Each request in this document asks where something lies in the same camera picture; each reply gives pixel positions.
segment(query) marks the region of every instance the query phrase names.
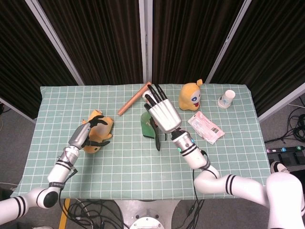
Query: white cup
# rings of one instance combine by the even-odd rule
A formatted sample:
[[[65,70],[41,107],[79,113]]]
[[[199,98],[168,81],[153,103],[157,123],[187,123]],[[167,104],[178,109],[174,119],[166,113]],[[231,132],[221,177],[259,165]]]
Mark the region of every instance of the white cup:
[[[217,103],[220,108],[228,108],[231,105],[232,100],[235,97],[235,92],[232,90],[227,90],[220,98]]]

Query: table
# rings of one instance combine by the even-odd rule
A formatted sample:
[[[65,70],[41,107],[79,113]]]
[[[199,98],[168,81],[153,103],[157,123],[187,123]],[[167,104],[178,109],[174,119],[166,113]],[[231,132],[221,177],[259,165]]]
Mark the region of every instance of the table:
[[[142,84],[41,87],[43,97],[24,174],[14,196],[35,187],[47,187],[47,176],[57,156],[68,145],[70,136],[94,109],[114,119],[113,137],[99,152],[81,151],[75,167],[78,173],[66,184],[62,198],[101,199],[195,199],[192,171],[175,145],[164,135],[161,151],[153,139],[141,133],[140,117],[146,110],[137,101],[123,116],[117,111]],[[200,108],[225,135],[214,145],[201,139],[187,123],[193,111],[179,109],[182,85],[161,84],[182,118],[181,128],[189,131],[199,148],[205,150],[221,176],[235,174],[265,185],[270,175],[263,137],[245,85],[204,84]],[[217,106],[217,99],[227,90],[236,92],[227,109]],[[228,194],[198,195],[199,198],[233,198]]]

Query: robot finger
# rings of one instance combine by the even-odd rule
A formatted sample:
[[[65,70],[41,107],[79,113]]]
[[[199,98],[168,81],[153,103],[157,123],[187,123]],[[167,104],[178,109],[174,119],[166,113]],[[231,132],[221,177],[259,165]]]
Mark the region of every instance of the robot finger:
[[[158,92],[159,92],[159,94],[160,94],[162,100],[167,99],[167,97],[166,97],[164,91],[162,90],[162,88],[161,88],[158,84],[155,84],[155,86],[156,86],[156,88],[157,88],[157,90],[158,90]]]
[[[145,95],[145,98],[149,101],[152,106],[155,106],[157,103],[149,96],[149,94]]]
[[[149,111],[149,109],[151,109],[151,106],[149,106],[149,104],[144,104],[144,107],[147,111]]]
[[[156,102],[159,103],[161,102],[161,99],[158,95],[158,93],[154,90],[154,88],[151,85],[148,85],[149,90],[152,92],[153,97],[155,98]]]
[[[93,119],[91,119],[88,123],[90,123],[90,127],[94,127],[96,126],[98,123],[101,123],[103,125],[108,125],[108,123],[106,123],[104,120],[101,120],[100,118],[104,118],[103,115],[97,115],[95,116]]]
[[[95,141],[90,141],[90,140],[88,140],[88,141],[86,142],[86,145],[87,145],[87,146],[98,146],[98,147],[101,147],[101,146],[105,146],[105,145],[107,145],[107,144],[109,144],[109,143],[110,143],[110,141],[95,142]]]

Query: plush toy ear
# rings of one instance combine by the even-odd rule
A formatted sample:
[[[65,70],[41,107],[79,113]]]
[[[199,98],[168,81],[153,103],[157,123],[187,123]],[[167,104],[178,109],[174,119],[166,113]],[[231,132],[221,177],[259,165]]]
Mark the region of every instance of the plush toy ear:
[[[202,84],[203,84],[202,79],[197,80],[197,86],[198,87],[200,87],[200,85],[202,85]]]

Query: orange plush toy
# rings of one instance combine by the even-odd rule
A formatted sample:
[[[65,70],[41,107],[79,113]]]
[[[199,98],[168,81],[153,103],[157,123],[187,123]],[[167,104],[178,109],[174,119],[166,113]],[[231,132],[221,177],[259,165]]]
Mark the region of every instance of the orange plush toy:
[[[88,121],[92,120],[95,116],[102,115],[101,111],[94,110],[92,111]],[[104,117],[101,118],[101,120],[105,121],[108,125],[103,125],[103,124],[97,124],[97,126],[94,126],[90,133],[89,133],[89,140],[90,141],[95,141],[101,143],[105,139],[109,139],[112,137],[112,134],[110,134],[112,125],[113,125],[113,120],[110,117]],[[85,146],[84,151],[88,154],[94,154],[95,152],[100,150],[100,146]]]
[[[185,84],[179,94],[179,107],[181,110],[196,111],[200,106],[200,86],[203,84],[202,79],[197,83]]]

